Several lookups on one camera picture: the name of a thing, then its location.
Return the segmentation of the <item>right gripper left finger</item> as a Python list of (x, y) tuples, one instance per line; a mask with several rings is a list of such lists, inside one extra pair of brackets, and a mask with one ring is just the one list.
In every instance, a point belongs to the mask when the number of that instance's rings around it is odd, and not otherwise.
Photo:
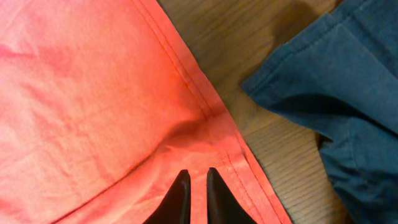
[(188, 170), (181, 170), (165, 197), (144, 224), (190, 224), (191, 182)]

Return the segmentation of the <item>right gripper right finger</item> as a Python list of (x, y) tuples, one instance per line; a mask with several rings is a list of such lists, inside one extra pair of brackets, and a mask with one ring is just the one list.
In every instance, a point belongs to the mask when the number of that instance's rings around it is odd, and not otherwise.
[(207, 173), (206, 193), (208, 224), (256, 224), (214, 167)]

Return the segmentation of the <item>orange printed t-shirt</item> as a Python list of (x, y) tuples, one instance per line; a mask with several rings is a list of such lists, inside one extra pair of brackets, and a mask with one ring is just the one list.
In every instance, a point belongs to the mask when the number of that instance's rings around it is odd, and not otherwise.
[(155, 1), (1, 2), (1, 222), (144, 223), (209, 168), (256, 223), (290, 218)]

